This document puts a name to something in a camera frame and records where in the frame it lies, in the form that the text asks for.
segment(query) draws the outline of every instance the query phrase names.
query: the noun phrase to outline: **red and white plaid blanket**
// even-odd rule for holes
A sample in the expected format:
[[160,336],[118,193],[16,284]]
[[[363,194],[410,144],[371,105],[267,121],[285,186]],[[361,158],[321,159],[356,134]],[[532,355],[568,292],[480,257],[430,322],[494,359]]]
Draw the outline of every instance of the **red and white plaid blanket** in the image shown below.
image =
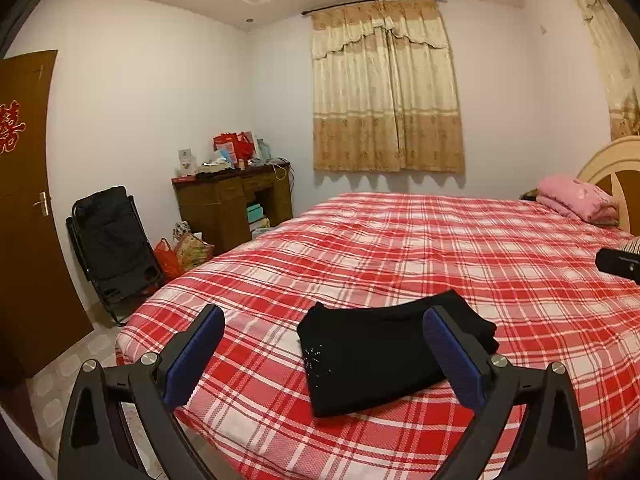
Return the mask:
[[[449,384],[314,419],[295,329],[316,301],[375,308],[453,288],[498,326],[514,364],[566,364],[594,468],[640,428],[640,288],[594,265],[601,247],[628,238],[535,202],[344,194],[164,286],[116,350],[120,362],[160,351],[215,303],[224,339],[176,415],[245,478],[427,480],[472,417]],[[523,412],[513,410],[485,478]]]

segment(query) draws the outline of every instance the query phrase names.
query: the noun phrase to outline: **black folding chair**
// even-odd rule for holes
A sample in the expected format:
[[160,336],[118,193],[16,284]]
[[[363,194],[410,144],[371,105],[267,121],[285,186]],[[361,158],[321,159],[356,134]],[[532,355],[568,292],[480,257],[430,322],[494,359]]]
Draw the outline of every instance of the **black folding chair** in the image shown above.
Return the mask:
[[114,322],[126,298],[164,283],[132,196],[123,186],[78,200],[66,219],[78,262]]

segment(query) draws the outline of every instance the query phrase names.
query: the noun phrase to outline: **pink folded blanket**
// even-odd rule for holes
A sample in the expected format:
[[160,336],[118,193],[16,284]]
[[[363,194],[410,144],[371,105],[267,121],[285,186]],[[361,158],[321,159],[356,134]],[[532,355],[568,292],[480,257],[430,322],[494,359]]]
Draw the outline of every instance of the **pink folded blanket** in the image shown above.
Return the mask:
[[538,202],[561,215],[591,224],[617,225],[618,202],[599,187],[555,175],[538,184]]

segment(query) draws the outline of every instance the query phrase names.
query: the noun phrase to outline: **black folded garment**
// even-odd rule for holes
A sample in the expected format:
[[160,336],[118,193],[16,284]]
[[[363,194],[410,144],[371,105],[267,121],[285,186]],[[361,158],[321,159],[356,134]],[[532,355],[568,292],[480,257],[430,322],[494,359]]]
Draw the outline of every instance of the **black folded garment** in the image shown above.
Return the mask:
[[422,335],[422,315],[434,305],[442,305],[489,354],[497,351],[496,326],[453,290],[384,308],[311,307],[297,332],[314,415],[374,408],[442,381]]

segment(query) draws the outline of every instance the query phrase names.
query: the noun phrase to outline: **metal screw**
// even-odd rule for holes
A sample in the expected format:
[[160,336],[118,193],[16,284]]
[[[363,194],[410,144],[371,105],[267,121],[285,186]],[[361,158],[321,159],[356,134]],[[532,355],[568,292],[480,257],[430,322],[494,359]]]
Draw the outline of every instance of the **metal screw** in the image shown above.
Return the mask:
[[84,372],[92,372],[97,367],[98,363],[95,362],[94,359],[89,359],[82,364],[82,371]]
[[146,354],[142,354],[140,358],[140,362],[145,366],[150,366],[158,361],[158,354],[155,352],[147,352]]
[[504,368],[509,364],[509,360],[504,355],[495,354],[491,356],[491,364],[496,368]]
[[566,368],[562,363],[551,363],[551,371],[555,374],[562,375],[566,372]]

